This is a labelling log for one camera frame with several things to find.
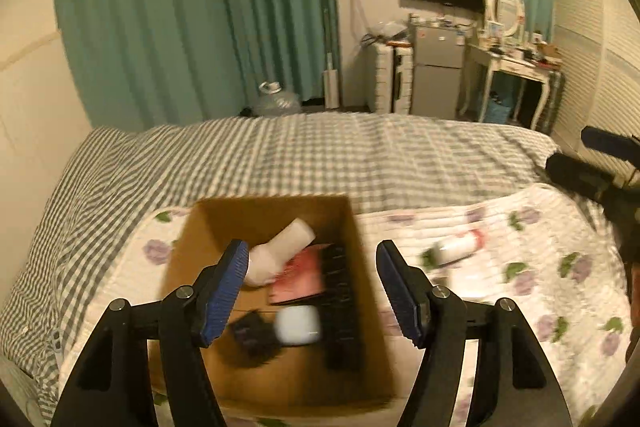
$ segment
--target louvered closet door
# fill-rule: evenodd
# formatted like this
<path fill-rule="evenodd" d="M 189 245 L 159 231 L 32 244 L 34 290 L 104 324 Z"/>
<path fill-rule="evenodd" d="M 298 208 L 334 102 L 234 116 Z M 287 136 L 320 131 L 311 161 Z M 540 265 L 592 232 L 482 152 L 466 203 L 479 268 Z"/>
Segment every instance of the louvered closet door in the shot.
<path fill-rule="evenodd" d="M 640 136 L 640 22 L 628 0 L 604 0 L 604 62 L 589 125 Z M 628 176 L 631 167 L 580 146 L 588 161 Z"/>
<path fill-rule="evenodd" d="M 602 39 L 603 0 L 556 0 L 554 42 L 562 53 L 566 87 L 554 130 L 576 152 L 594 103 Z"/>

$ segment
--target metal screw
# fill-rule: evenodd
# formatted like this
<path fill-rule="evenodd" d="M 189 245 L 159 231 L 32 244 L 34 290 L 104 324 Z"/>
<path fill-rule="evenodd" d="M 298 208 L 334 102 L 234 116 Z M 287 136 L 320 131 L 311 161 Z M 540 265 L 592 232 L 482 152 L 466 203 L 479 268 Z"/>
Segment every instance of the metal screw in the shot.
<path fill-rule="evenodd" d="M 434 286 L 433 290 L 431 290 L 431 293 L 433 293 L 433 296 L 437 297 L 438 299 L 446 299 L 447 297 L 449 297 L 449 295 L 451 295 L 449 288 L 447 288 L 446 286 Z"/>
<path fill-rule="evenodd" d="M 175 296 L 178 299 L 188 299 L 193 295 L 193 288 L 191 286 L 180 286 L 175 291 Z"/>
<path fill-rule="evenodd" d="M 114 299 L 109 304 L 109 309 L 112 312 L 119 312 L 124 306 L 127 305 L 127 301 L 125 299 Z"/>
<path fill-rule="evenodd" d="M 516 309 L 516 303 L 511 299 L 500 299 L 500 308 L 507 310 L 508 312 L 512 312 Z"/>

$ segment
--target refrigerator door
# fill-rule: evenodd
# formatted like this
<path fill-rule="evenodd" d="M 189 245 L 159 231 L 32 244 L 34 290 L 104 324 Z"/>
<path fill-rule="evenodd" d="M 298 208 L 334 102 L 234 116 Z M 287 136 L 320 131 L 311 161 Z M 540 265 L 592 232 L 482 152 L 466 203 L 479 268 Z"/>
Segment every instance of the refrigerator door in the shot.
<path fill-rule="evenodd" d="M 455 120 L 461 78 L 462 70 L 415 66 L 411 114 Z"/>
<path fill-rule="evenodd" d="M 461 68 L 465 47 L 457 44 L 457 33 L 453 29 L 415 26 L 414 64 Z"/>

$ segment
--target white mirror frame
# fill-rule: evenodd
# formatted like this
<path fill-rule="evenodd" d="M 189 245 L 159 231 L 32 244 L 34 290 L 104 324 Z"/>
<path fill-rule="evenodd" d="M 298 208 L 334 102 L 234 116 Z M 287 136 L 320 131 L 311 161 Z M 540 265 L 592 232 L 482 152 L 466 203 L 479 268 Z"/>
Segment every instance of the white mirror frame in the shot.
<path fill-rule="evenodd" d="M 504 29 L 505 37 L 513 36 L 516 33 L 516 31 L 518 31 L 518 27 L 520 26 L 520 20 L 524 19 L 524 4 L 522 3 L 521 0 L 515 0 L 515 1 L 517 6 L 516 18 L 511 28 Z M 486 11 L 486 20 L 488 22 L 499 22 L 495 14 L 495 2 L 496 0 L 486 0 L 485 11 Z"/>

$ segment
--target pink booklet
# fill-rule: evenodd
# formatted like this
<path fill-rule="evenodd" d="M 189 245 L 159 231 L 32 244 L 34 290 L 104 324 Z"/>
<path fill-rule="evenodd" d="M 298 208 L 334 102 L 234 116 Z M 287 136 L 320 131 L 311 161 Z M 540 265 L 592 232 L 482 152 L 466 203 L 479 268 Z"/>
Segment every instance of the pink booklet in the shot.
<path fill-rule="evenodd" d="M 270 304 L 283 304 L 324 292 L 320 256 L 327 245 L 311 245 L 291 259 L 274 280 Z"/>

